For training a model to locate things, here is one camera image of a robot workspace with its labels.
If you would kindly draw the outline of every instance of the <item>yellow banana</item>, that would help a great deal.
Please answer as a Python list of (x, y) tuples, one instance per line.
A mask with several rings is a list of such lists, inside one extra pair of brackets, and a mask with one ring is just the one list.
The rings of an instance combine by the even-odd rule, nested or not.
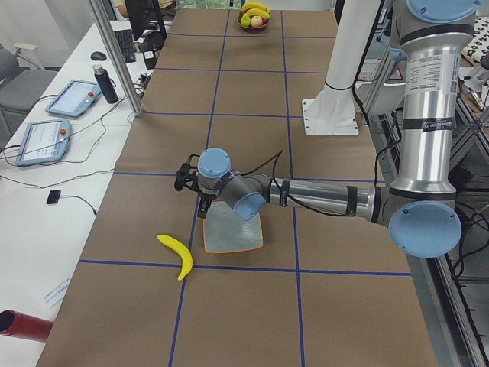
[(250, 16), (250, 18), (257, 15), (258, 17), (262, 17), (265, 20), (270, 19), (270, 14), (268, 14), (265, 10), (261, 10), (258, 8), (252, 8), (252, 9), (246, 11), (246, 14), (248, 14)]
[(169, 235), (158, 235), (157, 238), (162, 245), (171, 248), (182, 258), (182, 270), (178, 276), (178, 280), (182, 281), (192, 271), (192, 254), (190, 254), (189, 249), (178, 239), (174, 239)]
[(261, 4), (260, 2), (245, 2), (241, 7), (241, 11), (246, 12), (252, 8), (261, 9), (270, 14), (270, 9), (265, 4)]

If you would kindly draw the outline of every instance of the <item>table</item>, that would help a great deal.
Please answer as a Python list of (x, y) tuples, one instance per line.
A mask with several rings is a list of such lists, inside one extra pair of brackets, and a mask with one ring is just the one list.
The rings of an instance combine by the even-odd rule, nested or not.
[[(208, 254), (195, 194), (173, 189), (188, 155), (213, 146), (240, 171), (284, 149), (277, 176), (371, 185), (365, 126), (358, 137), (304, 132), (301, 100), (323, 86), (333, 13), (272, 16), (248, 33), (236, 11), (176, 15), (40, 367), (436, 365), (384, 227), (267, 206), (262, 249)], [(183, 282), (159, 233), (193, 253)]]
[[(128, 21), (113, 21), (115, 31), (129, 29)], [(117, 74), (110, 60), (91, 61), (90, 54), (105, 47), (97, 28), (93, 25), (80, 41), (70, 58), (48, 86), (44, 95), (57, 94), (71, 79), (93, 80), (92, 65), (101, 63), (116, 82), (116, 92), (123, 97)], [(133, 80), (146, 72), (141, 54), (136, 54), (136, 62), (129, 63), (128, 69)], [(52, 119), (44, 108), (49, 99), (39, 102), (27, 116), (22, 126), (14, 134), (9, 145), (19, 144), (26, 124)], [(72, 119), (73, 131), (78, 132), (95, 122), (110, 110), (103, 96), (79, 119)], [(0, 161), (0, 174), (14, 180), (45, 186), (68, 180), (78, 175), (114, 168), (125, 139), (131, 128), (131, 107), (122, 101), (108, 114), (103, 123), (106, 133), (84, 163), (59, 163), (50, 167), (11, 167)], [(72, 137), (70, 149), (65, 157), (70, 161), (81, 161), (87, 157), (94, 141), (103, 133), (100, 122)], [(97, 174), (69, 183), (56, 185), (62, 195), (78, 195), (86, 199), (96, 209), (99, 208), (112, 172)], [(0, 222), (0, 304), (3, 309), (13, 309), (47, 320), (54, 320), (60, 303), (50, 307), (43, 297), (62, 281), (70, 278), (95, 216), (81, 200), (60, 199), (55, 206), (46, 205), (50, 191), (34, 189), (0, 178), (0, 202), (2, 221)], [(2, 337), (0, 339), (0, 365), (35, 365), (44, 343)]]

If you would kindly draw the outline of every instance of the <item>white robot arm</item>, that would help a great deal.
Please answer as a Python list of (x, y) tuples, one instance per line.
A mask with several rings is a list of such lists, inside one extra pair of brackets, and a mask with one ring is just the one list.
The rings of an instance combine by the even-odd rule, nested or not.
[(221, 197), (244, 220), (265, 203), (304, 206), (332, 216), (361, 216), (389, 229), (402, 250), (433, 258), (454, 248), (461, 224), (448, 181), (460, 53), (473, 37), (483, 1), (396, 0), (391, 46), (408, 59), (398, 178), (389, 187), (340, 187), (261, 174), (240, 174), (210, 148), (177, 173), (175, 188), (196, 191), (200, 216)]

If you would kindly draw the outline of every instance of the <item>brown table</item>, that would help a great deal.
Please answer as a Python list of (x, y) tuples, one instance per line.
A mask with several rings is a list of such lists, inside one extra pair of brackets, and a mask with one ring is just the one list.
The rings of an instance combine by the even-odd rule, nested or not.
[[(262, 249), (204, 252), (196, 195), (173, 189), (189, 154), (224, 148), (246, 171), (284, 149), (281, 177), (374, 176), (368, 128), (304, 133), (300, 103), (324, 83), (334, 14), (274, 11), (256, 33), (237, 16), (178, 12), (39, 366), (436, 365), (384, 227), (268, 206)], [(159, 233), (191, 248), (185, 281)]]

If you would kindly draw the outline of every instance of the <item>black mouse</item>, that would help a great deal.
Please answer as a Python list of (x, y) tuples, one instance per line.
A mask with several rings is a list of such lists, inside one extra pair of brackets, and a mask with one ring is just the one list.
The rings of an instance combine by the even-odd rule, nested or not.
[(107, 55), (105, 55), (103, 52), (95, 51), (90, 55), (90, 59), (94, 61), (103, 61), (103, 60), (107, 60)]

